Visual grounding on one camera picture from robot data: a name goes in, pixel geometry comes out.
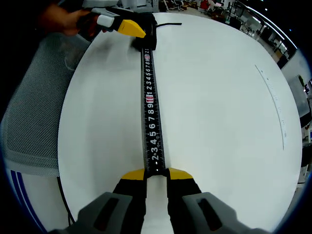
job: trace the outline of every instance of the measuring tape blade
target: measuring tape blade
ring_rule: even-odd
[[[162,175],[166,170],[153,52],[141,51],[142,135],[147,176]]]

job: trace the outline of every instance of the white tabletop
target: white tabletop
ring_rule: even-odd
[[[166,166],[192,174],[245,225],[273,231],[291,202],[301,163],[299,116],[283,74],[257,41],[234,28],[190,15],[155,17],[159,24],[182,23],[158,28],[154,51]],[[112,192],[123,174],[144,167],[140,53],[130,47],[132,39],[100,33],[66,94],[58,162],[74,218]],[[279,99],[284,144],[255,65]],[[165,178],[150,178],[142,233],[159,233],[160,224],[165,233],[172,230],[166,206]]]

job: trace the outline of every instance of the human hand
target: human hand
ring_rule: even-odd
[[[38,17],[38,26],[46,33],[61,32],[67,36],[76,35],[81,28],[77,27],[77,22],[80,17],[86,16],[90,11],[78,10],[72,13],[56,4],[49,5],[42,14]],[[95,17],[92,23],[88,25],[87,32],[89,36],[93,36],[97,25],[97,18]]]

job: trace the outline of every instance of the black cable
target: black cable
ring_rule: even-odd
[[[71,222],[70,222],[70,216],[69,216],[69,214],[67,214],[67,220],[68,220],[68,226],[70,227],[70,225],[72,225],[72,224],[71,224]]]
[[[58,179],[59,192],[60,192],[60,195],[62,196],[62,200],[63,200],[64,206],[65,206],[65,208],[67,210],[68,218],[72,221],[72,223],[75,223],[75,220],[74,220],[74,218],[72,216],[72,213],[69,210],[69,207],[68,207],[66,199],[65,199],[65,195],[64,195],[64,192],[63,192],[63,188],[62,188],[62,183],[60,182],[60,177],[57,177],[57,179]]]
[[[182,25],[182,23],[162,23],[156,26],[156,28],[165,26],[165,25]]]

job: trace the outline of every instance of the gray mesh fabric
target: gray mesh fabric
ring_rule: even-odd
[[[7,167],[58,176],[58,131],[70,80],[89,42],[80,36],[46,37],[12,96],[1,123]]]

